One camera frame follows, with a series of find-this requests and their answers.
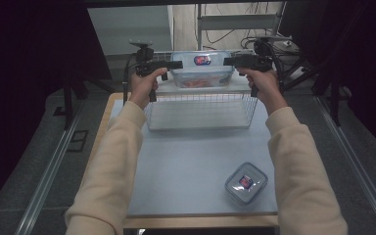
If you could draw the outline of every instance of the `wire basket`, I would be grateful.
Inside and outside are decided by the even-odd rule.
[[[166,94],[145,109],[151,131],[249,128],[258,98],[249,92]]]

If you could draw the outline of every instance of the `table surface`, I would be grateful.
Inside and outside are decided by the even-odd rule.
[[[107,128],[107,125],[109,123],[111,116],[115,115],[118,112],[118,109],[114,109],[114,106],[115,104],[117,106],[118,100],[121,100],[121,99],[122,99],[122,94],[120,93],[111,95],[108,101],[107,107],[105,109],[94,145],[93,145],[89,162],[91,162],[91,160],[94,158],[94,155],[97,151],[100,140],[102,139],[104,133],[106,132],[106,128]],[[268,139],[262,138],[261,140],[262,140],[261,143],[264,143],[265,145],[265,148],[264,148],[265,151],[267,151],[266,142]],[[145,137],[143,146],[146,146],[146,144],[149,145],[149,140],[147,141],[147,138]],[[275,201],[274,201],[275,200],[274,199],[274,182],[273,182],[273,176],[272,176],[273,170],[269,169],[267,172],[267,166],[266,166],[268,164],[267,158],[269,158],[268,152],[264,153],[265,155],[267,155],[267,158],[263,158],[263,159],[256,158],[254,161],[253,159],[250,159],[250,157],[246,157],[245,159],[241,159],[241,160],[234,159],[234,162],[236,161],[238,162],[237,165],[227,166],[227,167],[230,167],[230,170],[225,172],[224,177],[220,177],[220,178],[222,178],[222,181],[225,182],[225,179],[228,178],[228,176],[234,172],[236,167],[238,167],[243,162],[251,162],[255,164],[257,167],[260,167],[261,169],[263,169],[263,171],[265,171],[265,173],[267,173],[267,175],[269,176],[269,183],[264,189],[265,191],[263,190],[262,193],[258,195],[256,201],[259,200],[259,197],[260,197],[260,200],[261,198],[266,198],[266,200],[268,200],[268,202],[270,203],[269,206],[265,205],[263,207],[260,207],[259,203],[251,203],[251,205],[248,208],[236,206],[234,202],[230,202],[229,199],[227,200],[228,198],[227,195],[222,195],[221,192],[219,192],[219,195],[220,195],[219,203],[210,205],[209,207],[205,207],[201,211],[196,211],[198,208],[203,207],[204,205],[202,205],[201,203],[198,203],[197,205],[196,203],[194,203],[195,200],[191,201],[190,204],[185,204],[185,202],[179,203],[183,207],[163,207],[163,206],[155,207],[155,204],[149,204],[152,206],[148,205],[148,207],[146,207],[147,205],[145,204],[145,207],[142,207],[142,208],[135,207],[135,205],[137,205],[137,203],[135,203],[136,201],[143,200],[142,198],[135,199],[135,197],[140,197],[141,195],[141,193],[138,193],[138,191],[140,191],[141,188],[138,189],[137,185],[139,184],[139,181],[143,177],[140,177],[138,175],[141,174],[140,172],[144,172],[145,174],[147,172],[146,169],[149,168],[149,164],[153,163],[152,161],[150,162],[146,161],[145,157],[147,155],[146,153],[144,154],[143,148],[144,147],[142,147],[141,155],[138,160],[138,171],[136,173],[134,197],[132,197],[132,202],[129,206],[129,215],[124,222],[125,228],[194,228],[194,227],[200,228],[200,227],[249,227],[249,226],[276,226],[277,225],[277,206],[275,205]],[[261,161],[265,162],[263,167],[261,167]],[[142,185],[148,186],[148,184],[143,183],[143,180],[140,182],[142,182],[141,183]],[[218,205],[221,206],[224,204],[227,205],[227,207],[223,207],[222,209],[207,212],[212,207],[215,207]],[[194,207],[193,211],[187,211],[187,209],[189,209],[190,206]]]

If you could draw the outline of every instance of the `table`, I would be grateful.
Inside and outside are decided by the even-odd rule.
[[[105,109],[89,162],[94,158],[99,143],[106,131],[116,100],[122,99],[122,94],[112,94]],[[276,226],[277,212],[202,212],[179,214],[130,214],[124,222],[124,228],[210,228],[210,227],[257,227]]]

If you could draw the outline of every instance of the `cream sweater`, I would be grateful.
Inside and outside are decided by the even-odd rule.
[[[146,118],[131,102],[111,120],[74,204],[67,211],[67,234],[122,234],[132,194]],[[347,224],[313,138],[291,108],[274,112],[266,125],[275,168],[282,235],[347,234]]]

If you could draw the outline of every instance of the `floor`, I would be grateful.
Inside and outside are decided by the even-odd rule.
[[[235,9],[237,13],[244,13],[250,9],[256,10],[256,6],[256,3],[234,6],[208,5],[207,11],[214,14],[219,14],[219,11],[228,14],[231,13],[229,10]],[[276,9],[275,6],[269,4],[267,11],[274,11],[274,9]],[[261,11],[265,12],[265,3],[260,4],[258,12]],[[174,15],[181,17],[181,19],[175,18],[175,49],[194,50],[196,48],[195,27],[193,26],[194,7],[175,6]],[[205,45],[215,49],[241,48],[239,41],[248,34],[248,31],[234,32],[218,43],[205,42]],[[210,39],[216,40],[224,35],[224,32],[219,33],[222,34],[210,32]],[[112,74],[115,72],[119,74],[117,68],[112,68]],[[106,81],[106,83],[120,90],[117,80]],[[312,96],[310,92],[312,83],[313,80],[308,80],[300,84],[286,92],[285,98],[294,109],[298,119],[309,127],[313,135],[341,206],[342,214],[349,225],[349,234],[376,234],[376,211],[353,173],[351,163],[346,152],[341,148],[334,129],[328,125],[327,117],[323,114],[321,106]],[[76,116],[76,126],[72,131],[75,133],[72,140],[77,141],[69,142],[66,153],[59,162],[59,169],[54,175],[52,186],[45,195],[42,209],[37,212],[36,220],[29,226],[27,232],[30,234],[64,234],[66,231],[64,213],[71,206],[78,189],[109,98],[109,94],[99,87],[91,83],[86,83],[86,86],[90,91],[89,97],[82,101],[73,100],[74,107],[80,113],[79,116]],[[320,97],[320,99],[325,101],[326,97]],[[17,168],[0,192],[0,234],[14,234],[24,214],[29,212],[28,205],[35,189],[39,186],[41,175],[51,162],[63,135],[66,134],[63,130],[65,118],[54,115],[57,108],[63,106],[62,91],[48,97],[46,113],[40,126]],[[345,102],[340,103],[340,121],[342,123],[341,130],[345,133],[353,151],[376,187],[376,139],[356,119]]]

